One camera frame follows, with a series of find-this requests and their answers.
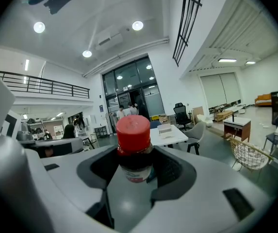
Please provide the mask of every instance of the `ceiling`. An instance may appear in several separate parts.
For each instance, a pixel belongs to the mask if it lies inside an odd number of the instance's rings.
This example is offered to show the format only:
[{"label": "ceiling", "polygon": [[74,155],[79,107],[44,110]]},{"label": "ceiling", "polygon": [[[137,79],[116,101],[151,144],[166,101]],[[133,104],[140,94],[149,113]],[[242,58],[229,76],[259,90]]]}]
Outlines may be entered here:
[{"label": "ceiling", "polygon": [[88,106],[81,105],[13,105],[11,110],[17,114],[27,114],[28,118],[51,119],[56,117],[60,112],[64,112],[61,117],[70,117],[73,111],[84,111]]},{"label": "ceiling", "polygon": [[[125,50],[168,35],[162,0],[71,0],[54,15],[44,2],[13,1],[0,21],[1,47],[31,53],[84,74]],[[137,20],[144,24],[140,31],[131,27]],[[43,33],[33,30],[38,21],[45,24]],[[120,43],[108,49],[97,47],[104,35],[116,33]],[[90,50],[92,56],[83,57],[84,50]]]},{"label": "ceiling", "polygon": [[[278,51],[278,28],[257,0],[228,0],[219,27],[208,36],[205,46],[192,62],[192,70],[245,67]],[[220,58],[235,63],[218,62]]]},{"label": "ceiling", "polygon": [[[26,60],[29,60],[25,71]],[[0,71],[14,72],[38,77],[45,60],[12,50],[0,49]]]}]

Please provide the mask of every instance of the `recessed ceiling light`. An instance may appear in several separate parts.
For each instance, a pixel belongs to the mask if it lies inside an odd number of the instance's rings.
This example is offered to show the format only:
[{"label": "recessed ceiling light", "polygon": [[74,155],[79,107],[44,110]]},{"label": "recessed ceiling light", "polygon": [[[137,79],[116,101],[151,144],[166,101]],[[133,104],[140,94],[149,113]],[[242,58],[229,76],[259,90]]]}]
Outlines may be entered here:
[{"label": "recessed ceiling light", "polygon": [[29,60],[26,60],[26,64],[24,65],[24,70],[28,71]]},{"label": "recessed ceiling light", "polygon": [[89,58],[92,55],[92,52],[89,50],[85,50],[84,52],[82,52],[82,55],[86,58]]},{"label": "recessed ceiling light", "polygon": [[219,59],[218,62],[236,62],[236,59]]},{"label": "recessed ceiling light", "polygon": [[37,33],[42,33],[45,30],[45,24],[41,21],[38,21],[34,24],[33,29]]},{"label": "recessed ceiling light", "polygon": [[143,28],[143,22],[141,21],[135,21],[133,24],[132,24],[132,28],[136,31],[138,30],[141,30]]}]

